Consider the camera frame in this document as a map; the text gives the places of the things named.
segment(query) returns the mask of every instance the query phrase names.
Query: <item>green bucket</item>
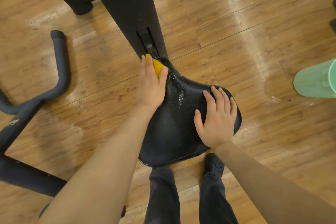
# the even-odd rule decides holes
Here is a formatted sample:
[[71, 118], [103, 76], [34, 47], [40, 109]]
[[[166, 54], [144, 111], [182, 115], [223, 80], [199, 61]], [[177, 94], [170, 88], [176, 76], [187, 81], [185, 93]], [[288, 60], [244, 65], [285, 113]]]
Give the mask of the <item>green bucket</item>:
[[293, 84], [305, 97], [336, 98], [336, 59], [299, 71]]

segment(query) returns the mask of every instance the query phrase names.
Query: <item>exercise bike seat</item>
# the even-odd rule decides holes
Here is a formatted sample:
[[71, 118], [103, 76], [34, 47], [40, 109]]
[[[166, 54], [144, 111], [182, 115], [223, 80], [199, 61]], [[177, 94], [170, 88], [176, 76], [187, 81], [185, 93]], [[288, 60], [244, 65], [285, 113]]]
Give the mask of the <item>exercise bike seat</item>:
[[[210, 91], [211, 85], [191, 81], [181, 75], [164, 57], [157, 58], [168, 67], [166, 95], [162, 105], [157, 108], [149, 121], [145, 138], [139, 154], [139, 160], [150, 167], [166, 166], [196, 157], [209, 150], [197, 134], [194, 115], [201, 112], [205, 121], [207, 103], [203, 90]], [[231, 93], [223, 89], [230, 98]], [[242, 123], [237, 108], [237, 118], [233, 132], [236, 133]]]

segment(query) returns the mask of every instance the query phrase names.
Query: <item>forearm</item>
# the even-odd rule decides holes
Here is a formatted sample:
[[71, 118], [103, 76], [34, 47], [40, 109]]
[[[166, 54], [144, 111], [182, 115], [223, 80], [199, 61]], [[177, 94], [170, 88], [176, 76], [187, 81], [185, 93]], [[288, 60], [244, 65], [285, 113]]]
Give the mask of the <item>forearm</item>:
[[135, 106], [56, 196], [40, 223], [118, 223], [152, 115], [153, 110]]
[[335, 222], [333, 206], [255, 161], [233, 143], [214, 151], [269, 224]]

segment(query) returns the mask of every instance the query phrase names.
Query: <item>dark pants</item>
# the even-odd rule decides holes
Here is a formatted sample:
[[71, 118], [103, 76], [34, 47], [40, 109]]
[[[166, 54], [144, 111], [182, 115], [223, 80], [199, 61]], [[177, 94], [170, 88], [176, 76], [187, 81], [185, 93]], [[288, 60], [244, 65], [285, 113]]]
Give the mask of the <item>dark pants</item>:
[[[150, 176], [150, 196], [144, 224], [179, 224], [180, 202], [173, 172], [168, 167], [153, 169]], [[222, 179], [208, 172], [199, 190], [200, 224], [238, 224], [225, 199]]]

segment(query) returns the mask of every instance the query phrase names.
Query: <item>yellow sponge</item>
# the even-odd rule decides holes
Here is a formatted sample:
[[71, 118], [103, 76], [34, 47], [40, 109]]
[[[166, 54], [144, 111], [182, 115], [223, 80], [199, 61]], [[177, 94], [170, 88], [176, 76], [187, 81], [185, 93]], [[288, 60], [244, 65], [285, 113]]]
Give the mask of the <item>yellow sponge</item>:
[[[146, 61], [148, 59], [148, 57], [150, 56], [150, 54], [146, 54]], [[155, 73], [156, 73], [156, 76], [159, 78], [160, 77], [160, 73], [161, 73], [161, 70], [165, 67], [160, 61], [156, 60], [156, 59], [153, 59], [153, 66], [154, 66], [154, 69], [155, 69]]]

